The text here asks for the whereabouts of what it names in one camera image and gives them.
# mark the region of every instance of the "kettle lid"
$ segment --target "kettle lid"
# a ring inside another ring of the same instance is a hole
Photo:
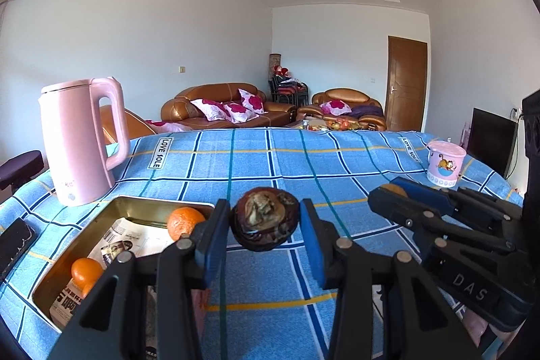
[[[43,89],[41,89],[41,93],[46,94],[47,92],[53,92],[55,90],[68,89],[70,87],[87,86],[91,82],[92,82],[92,80],[85,79],[85,80],[73,80],[73,81],[65,81],[64,83],[51,84],[50,86],[45,86]]]

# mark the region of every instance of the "pink electric kettle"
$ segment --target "pink electric kettle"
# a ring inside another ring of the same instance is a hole
[[[53,84],[41,90],[45,152],[58,201],[80,206],[103,197],[114,185],[111,170],[128,156],[130,140],[124,96],[114,78]],[[118,151],[107,157],[99,99],[111,100]]]

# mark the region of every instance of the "mug lid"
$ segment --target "mug lid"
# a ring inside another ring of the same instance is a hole
[[[467,152],[459,145],[446,141],[432,141],[428,143],[428,148],[440,153],[450,154],[457,158],[464,158]]]
[[[47,92],[68,89],[69,87],[75,87],[75,86],[87,86],[88,84],[91,83],[91,81],[92,80],[85,79],[85,80],[73,80],[73,81],[65,81],[63,83],[51,84],[50,86],[45,86],[43,89],[41,89],[41,93],[46,94]]]

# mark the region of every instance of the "blue gripper pad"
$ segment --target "blue gripper pad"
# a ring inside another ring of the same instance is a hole
[[[402,187],[409,198],[431,206],[434,211],[438,211],[441,215],[451,216],[454,213],[454,205],[450,202],[448,196],[441,191],[403,177],[396,177],[390,183]]]
[[[203,268],[202,281],[206,288],[215,279],[227,250],[227,233],[231,207],[225,199],[218,200],[195,249],[195,262]]]
[[[337,288],[343,276],[333,248],[339,234],[334,224],[319,219],[309,198],[300,203],[300,229],[315,281],[324,290]]]

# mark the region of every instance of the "wooden door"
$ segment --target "wooden door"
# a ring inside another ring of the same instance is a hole
[[[391,132],[420,131],[426,104],[428,44],[388,36],[386,124]]]

